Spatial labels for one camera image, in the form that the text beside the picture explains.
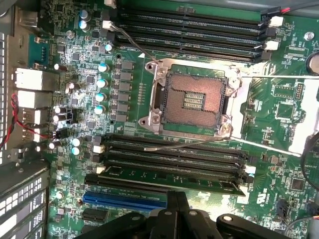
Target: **gray wire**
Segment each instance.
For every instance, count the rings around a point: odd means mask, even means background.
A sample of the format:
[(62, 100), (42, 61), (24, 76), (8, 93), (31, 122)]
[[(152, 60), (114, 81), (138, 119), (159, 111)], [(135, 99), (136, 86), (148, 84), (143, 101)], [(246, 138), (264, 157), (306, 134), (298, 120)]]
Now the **gray wire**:
[(134, 45), (137, 49), (139, 49), (141, 52), (143, 52), (145, 55), (147, 55), (148, 57), (150, 57), (156, 64), (159, 64), (159, 61), (157, 59), (155, 59), (154, 56), (152, 56), (151, 54), (149, 54), (147, 51), (145, 51), (142, 47), (140, 47), (136, 42), (134, 42), (134, 40), (131, 38), (131, 36), (124, 31), (124, 29), (119, 28), (117, 26), (115, 26), (114, 24), (112, 24), (112, 28), (115, 31), (120, 32), (132, 45)]
[(223, 141), (223, 140), (226, 140), (226, 139), (227, 139), (226, 137), (223, 137), (223, 138), (218, 138), (218, 139), (204, 140), (204, 141), (196, 142), (196, 143), (183, 143), (183, 144), (178, 144), (178, 145), (166, 145), (166, 146), (160, 146), (160, 147), (149, 147), (149, 148), (144, 148), (144, 151), (158, 151), (158, 150), (164, 150), (164, 149), (183, 148), (183, 147), (198, 145), (198, 144), (202, 144), (202, 143)]
[(294, 225), (296, 225), (297, 223), (300, 223), (300, 222), (303, 222), (303, 221), (308, 221), (308, 220), (311, 220), (311, 219), (314, 219), (314, 217), (311, 216), (311, 217), (300, 218), (300, 219), (297, 219), (297, 220), (291, 222), (291, 223), (287, 226), (284, 235), (286, 236), (286, 235), (287, 235), (287, 232), (288, 232)]

